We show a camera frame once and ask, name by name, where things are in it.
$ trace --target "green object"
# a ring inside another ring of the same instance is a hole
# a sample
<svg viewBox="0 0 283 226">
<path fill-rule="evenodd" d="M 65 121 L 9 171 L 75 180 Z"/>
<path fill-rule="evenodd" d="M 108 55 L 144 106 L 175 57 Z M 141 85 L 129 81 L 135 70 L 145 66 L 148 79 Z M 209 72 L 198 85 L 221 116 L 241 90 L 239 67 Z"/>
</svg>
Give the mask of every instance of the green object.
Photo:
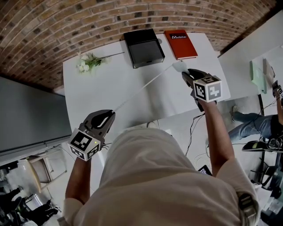
<svg viewBox="0 0 283 226">
<path fill-rule="evenodd" d="M 257 86 L 260 93 L 267 93 L 267 85 L 264 73 L 250 61 L 250 74 L 252 82 Z"/>
</svg>

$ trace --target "white cable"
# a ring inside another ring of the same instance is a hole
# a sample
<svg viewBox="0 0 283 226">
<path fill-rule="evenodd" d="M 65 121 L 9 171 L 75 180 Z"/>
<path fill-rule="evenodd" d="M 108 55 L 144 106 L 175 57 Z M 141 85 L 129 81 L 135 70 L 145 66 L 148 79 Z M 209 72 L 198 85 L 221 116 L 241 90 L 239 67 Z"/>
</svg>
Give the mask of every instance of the white cable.
<svg viewBox="0 0 283 226">
<path fill-rule="evenodd" d="M 172 65 L 170 65 L 168 68 L 166 68 L 164 71 L 162 71 L 160 74 L 158 74 L 157 76 L 155 76 L 153 79 L 151 79 L 147 84 L 145 84 L 142 88 L 139 89 L 138 92 L 136 92 L 134 95 L 132 95 L 130 98 L 126 99 L 122 104 L 120 104 L 115 110 L 114 112 L 117 112 L 121 107 L 123 107 L 124 104 L 126 104 L 130 99 L 132 99 L 133 97 L 135 97 L 139 92 L 141 92 L 144 88 L 146 88 L 151 82 L 153 82 L 155 79 L 157 79 L 160 75 L 162 75 L 165 71 L 167 71 L 170 67 L 172 67 Z"/>
</svg>

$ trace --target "brick wall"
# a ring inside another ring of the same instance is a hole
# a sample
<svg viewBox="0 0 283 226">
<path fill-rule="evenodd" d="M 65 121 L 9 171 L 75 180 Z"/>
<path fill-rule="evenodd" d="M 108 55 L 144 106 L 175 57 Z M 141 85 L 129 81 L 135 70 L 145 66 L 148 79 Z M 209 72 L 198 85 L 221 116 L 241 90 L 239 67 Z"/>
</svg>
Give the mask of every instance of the brick wall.
<svg viewBox="0 0 283 226">
<path fill-rule="evenodd" d="M 221 50 L 275 5 L 276 0 L 1 0 L 0 72 L 53 89 L 63 84 L 63 61 L 145 28 L 206 33 Z"/>
</svg>

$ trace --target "red book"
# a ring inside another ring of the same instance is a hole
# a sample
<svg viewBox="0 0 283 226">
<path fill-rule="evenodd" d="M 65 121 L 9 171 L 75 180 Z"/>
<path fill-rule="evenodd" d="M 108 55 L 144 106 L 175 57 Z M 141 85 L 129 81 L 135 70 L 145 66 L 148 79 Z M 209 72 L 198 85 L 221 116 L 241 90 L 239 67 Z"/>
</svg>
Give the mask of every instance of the red book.
<svg viewBox="0 0 283 226">
<path fill-rule="evenodd" d="M 166 30 L 164 32 L 176 60 L 198 56 L 185 30 Z"/>
</svg>

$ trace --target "desk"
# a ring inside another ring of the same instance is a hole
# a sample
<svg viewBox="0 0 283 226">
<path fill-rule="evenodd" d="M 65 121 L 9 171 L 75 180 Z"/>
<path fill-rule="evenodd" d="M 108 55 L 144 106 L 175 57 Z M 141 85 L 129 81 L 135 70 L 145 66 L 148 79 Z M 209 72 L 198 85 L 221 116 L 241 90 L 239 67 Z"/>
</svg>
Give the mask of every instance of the desk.
<svg viewBox="0 0 283 226">
<path fill-rule="evenodd" d="M 205 34 L 198 33 L 188 33 L 188 36 L 198 57 L 184 60 L 187 67 L 219 77 L 223 84 L 222 100 L 229 99 L 227 81 L 208 38 Z M 115 109 L 153 77 L 176 62 L 165 35 L 158 34 L 157 38 L 162 40 L 161 47 L 165 54 L 163 63 L 133 69 L 124 41 L 88 51 L 98 57 L 125 52 L 111 57 L 110 63 L 100 65 L 92 74 L 78 72 L 78 56 L 63 63 L 65 97 L 72 130 L 91 112 Z M 190 94 L 191 88 L 187 87 L 181 73 L 171 67 L 119 109 L 111 132 L 120 132 L 128 127 L 196 109 L 197 105 Z"/>
</svg>

